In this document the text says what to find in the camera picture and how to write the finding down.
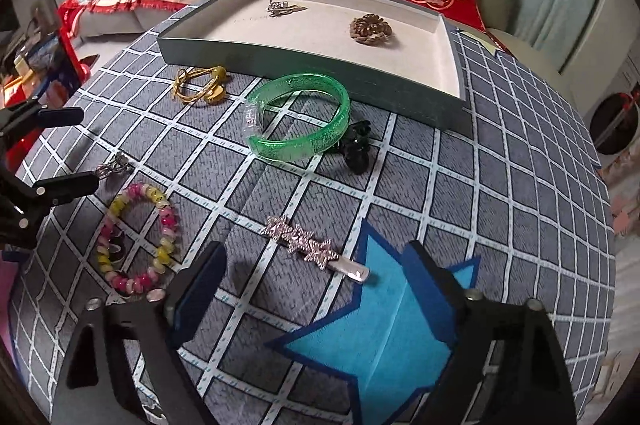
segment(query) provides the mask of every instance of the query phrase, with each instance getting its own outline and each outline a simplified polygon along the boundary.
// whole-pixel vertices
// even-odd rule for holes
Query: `pink cloth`
[[[6,262],[0,257],[0,337],[14,362],[14,346],[9,327],[9,297],[18,268],[17,262]]]

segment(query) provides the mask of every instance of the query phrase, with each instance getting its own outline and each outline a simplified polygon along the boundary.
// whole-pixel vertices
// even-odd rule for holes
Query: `gray tablecloth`
[[[85,110],[82,125],[47,131],[19,172],[33,182],[91,170],[117,150],[136,161],[131,176],[112,178],[94,196],[53,211],[41,246],[17,281],[10,312],[18,363],[47,415],[85,301],[117,299],[97,271],[94,247],[108,203],[131,181],[168,193],[182,226],[176,256],[182,265],[212,239],[228,249],[222,288],[196,338],[180,351],[220,423],[349,418],[343,381],[292,364],[263,345],[343,306],[351,290],[348,281],[293,261],[258,235],[271,214],[332,238],[345,253],[353,251],[366,218],[398,248],[423,241],[440,265],[481,256],[478,288],[487,297],[522,303],[534,296],[545,304],[581,412],[607,343],[613,234],[607,190],[594,172],[596,153],[580,117],[562,98],[513,58],[457,33],[466,134],[354,102],[353,118],[372,123],[367,174],[354,176],[332,154],[267,164],[252,156],[241,135],[243,99],[260,79],[234,75],[228,99],[216,106],[184,107],[170,99],[177,67],[165,65],[156,33],[172,22],[144,34],[95,73],[71,101]],[[317,97],[290,97],[268,113],[269,129],[275,138],[304,134],[329,120],[334,108]],[[124,223],[124,269],[140,271],[159,240],[156,214],[140,204],[126,212]],[[144,359],[136,344],[127,347],[147,401],[154,393]],[[481,416],[499,352],[498,344],[468,421]],[[416,407],[400,421],[409,421]]]

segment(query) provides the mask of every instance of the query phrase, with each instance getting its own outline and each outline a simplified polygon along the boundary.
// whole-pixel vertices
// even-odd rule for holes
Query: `shallow box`
[[[306,10],[270,17],[270,0],[211,0],[159,35],[164,60],[270,79],[323,73],[353,100],[455,128],[465,88],[452,29],[440,14],[400,0],[275,1]],[[391,25],[391,41],[365,46],[351,39],[351,21],[369,13]]]

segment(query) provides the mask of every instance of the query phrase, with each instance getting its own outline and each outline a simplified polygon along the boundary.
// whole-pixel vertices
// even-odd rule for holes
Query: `black hair clip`
[[[363,174],[369,168],[369,134],[371,122],[361,120],[351,124],[340,141],[332,147],[344,157],[347,167],[355,174]]]

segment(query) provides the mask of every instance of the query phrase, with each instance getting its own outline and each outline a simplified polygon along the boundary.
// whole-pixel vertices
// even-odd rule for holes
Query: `clear plastic clasp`
[[[257,102],[247,102],[244,105],[242,135],[245,138],[262,136],[262,110]]]

